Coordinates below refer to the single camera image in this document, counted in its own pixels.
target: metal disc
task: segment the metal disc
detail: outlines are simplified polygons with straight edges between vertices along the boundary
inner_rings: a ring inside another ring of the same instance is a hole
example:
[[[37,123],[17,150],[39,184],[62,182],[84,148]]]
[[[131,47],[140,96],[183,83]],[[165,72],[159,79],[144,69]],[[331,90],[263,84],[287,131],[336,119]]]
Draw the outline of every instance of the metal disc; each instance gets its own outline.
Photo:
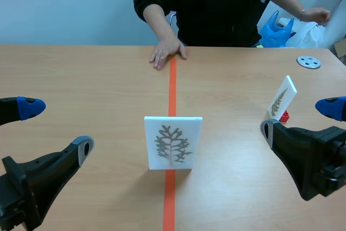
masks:
[[[297,58],[297,63],[305,68],[318,69],[321,67],[321,62],[310,56],[300,56]]]

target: person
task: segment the person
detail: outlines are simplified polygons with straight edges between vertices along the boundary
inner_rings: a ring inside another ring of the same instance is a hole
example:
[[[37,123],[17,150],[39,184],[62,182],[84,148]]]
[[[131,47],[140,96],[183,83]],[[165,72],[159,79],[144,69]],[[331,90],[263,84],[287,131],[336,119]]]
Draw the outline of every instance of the person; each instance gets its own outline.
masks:
[[[324,24],[330,12],[324,8],[305,9],[298,0],[134,0],[139,18],[149,24],[159,39],[150,59],[161,70],[169,55],[187,58],[184,45],[210,47],[251,47],[261,36],[257,23],[273,1],[305,22]],[[165,16],[175,11],[176,36]]]

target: black hoodie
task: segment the black hoodie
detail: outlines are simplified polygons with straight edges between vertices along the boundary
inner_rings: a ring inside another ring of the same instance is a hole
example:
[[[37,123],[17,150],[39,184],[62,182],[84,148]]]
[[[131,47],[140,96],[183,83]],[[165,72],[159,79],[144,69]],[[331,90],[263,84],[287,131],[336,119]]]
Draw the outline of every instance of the black hoodie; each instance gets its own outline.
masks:
[[[134,0],[138,16],[158,4],[167,15],[177,12],[178,36],[190,46],[250,47],[261,37],[257,31],[270,0]]]

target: hand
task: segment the hand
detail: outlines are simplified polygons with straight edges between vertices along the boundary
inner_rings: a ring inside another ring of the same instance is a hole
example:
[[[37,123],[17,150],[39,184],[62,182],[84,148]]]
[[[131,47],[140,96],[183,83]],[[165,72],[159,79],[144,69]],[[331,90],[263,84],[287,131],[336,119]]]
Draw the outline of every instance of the hand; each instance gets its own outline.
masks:
[[[179,53],[182,59],[187,59],[186,50],[184,44],[174,36],[172,38],[159,41],[156,50],[152,54],[150,63],[154,63],[154,68],[162,70],[166,63],[166,59],[169,55]]]
[[[306,9],[300,19],[304,22],[316,22],[319,25],[326,24],[330,21],[330,11],[324,8]]]

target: blue fingertip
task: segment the blue fingertip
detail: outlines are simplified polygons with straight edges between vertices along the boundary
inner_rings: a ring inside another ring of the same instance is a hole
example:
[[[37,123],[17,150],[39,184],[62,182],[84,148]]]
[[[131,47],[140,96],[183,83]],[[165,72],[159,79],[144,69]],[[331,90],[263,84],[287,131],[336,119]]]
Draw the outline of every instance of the blue fingertip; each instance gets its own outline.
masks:
[[[342,121],[345,102],[346,97],[328,98],[318,101],[315,108],[324,116]]]
[[[36,98],[33,102],[28,102],[25,97],[18,97],[17,105],[19,117],[22,121],[41,114],[46,107],[43,100]]]

